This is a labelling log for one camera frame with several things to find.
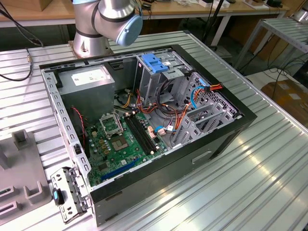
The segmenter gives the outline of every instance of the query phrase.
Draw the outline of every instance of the cardboard box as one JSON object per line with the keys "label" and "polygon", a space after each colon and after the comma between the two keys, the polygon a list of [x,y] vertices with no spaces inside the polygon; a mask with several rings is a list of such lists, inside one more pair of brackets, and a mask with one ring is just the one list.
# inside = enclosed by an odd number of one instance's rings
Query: cardboard box
{"label": "cardboard box", "polygon": [[1,0],[6,6],[14,6],[18,8],[43,11],[52,0]]}
{"label": "cardboard box", "polygon": [[[275,83],[265,85],[261,90],[272,97]],[[274,101],[298,122],[308,128],[308,90],[291,80],[279,81],[273,97]]]}

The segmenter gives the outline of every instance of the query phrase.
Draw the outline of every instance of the light blue cap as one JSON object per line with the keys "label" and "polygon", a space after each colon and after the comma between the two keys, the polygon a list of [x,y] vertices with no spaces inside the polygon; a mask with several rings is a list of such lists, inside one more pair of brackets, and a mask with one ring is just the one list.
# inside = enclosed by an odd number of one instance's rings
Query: light blue cap
{"label": "light blue cap", "polygon": [[139,15],[134,15],[123,27],[115,42],[121,46],[129,46],[140,34],[142,24],[142,18]]}
{"label": "light blue cap", "polygon": [[99,1],[99,0],[73,0],[73,4],[83,4],[83,3],[93,2],[93,1]]}

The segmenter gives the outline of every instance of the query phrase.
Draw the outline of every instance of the open computer tower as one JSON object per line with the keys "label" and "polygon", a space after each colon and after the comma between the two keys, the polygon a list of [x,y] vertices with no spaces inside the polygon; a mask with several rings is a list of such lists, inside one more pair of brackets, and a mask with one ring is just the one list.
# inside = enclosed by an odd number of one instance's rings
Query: open computer tower
{"label": "open computer tower", "polygon": [[72,167],[51,177],[65,223],[97,226],[220,155],[256,118],[179,45],[41,65]]}

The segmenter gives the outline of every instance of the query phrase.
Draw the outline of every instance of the side panel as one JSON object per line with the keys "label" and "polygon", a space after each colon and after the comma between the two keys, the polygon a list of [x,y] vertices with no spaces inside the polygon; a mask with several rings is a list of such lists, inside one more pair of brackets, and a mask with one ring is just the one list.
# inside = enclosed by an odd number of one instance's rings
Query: side panel
{"label": "side panel", "polygon": [[221,154],[239,131],[232,131],[94,204],[97,226],[135,206]]}

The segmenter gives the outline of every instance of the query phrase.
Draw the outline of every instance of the white label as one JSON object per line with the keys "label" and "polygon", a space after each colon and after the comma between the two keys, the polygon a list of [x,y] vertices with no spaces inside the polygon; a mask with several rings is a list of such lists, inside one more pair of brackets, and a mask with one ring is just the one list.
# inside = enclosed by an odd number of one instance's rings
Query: white label
{"label": "white label", "polygon": [[168,126],[166,127],[166,129],[167,129],[168,131],[173,131],[173,126],[168,125]]}
{"label": "white label", "polygon": [[293,93],[293,94],[289,94],[289,96],[291,96],[292,99],[294,99],[294,100],[301,100],[301,98],[299,97],[298,94]]}
{"label": "white label", "polygon": [[72,75],[72,79],[76,86],[80,86],[87,83],[93,83],[100,80],[107,79],[106,75],[104,75],[104,72],[100,69],[93,70],[93,71],[86,71],[83,73],[78,73]]}
{"label": "white label", "polygon": [[285,84],[285,83],[279,83],[278,85],[279,85],[282,89],[284,89],[284,90],[290,89],[289,86],[288,86],[287,84]]}
{"label": "white label", "polygon": [[127,164],[126,160],[121,160],[121,164],[126,165]]}

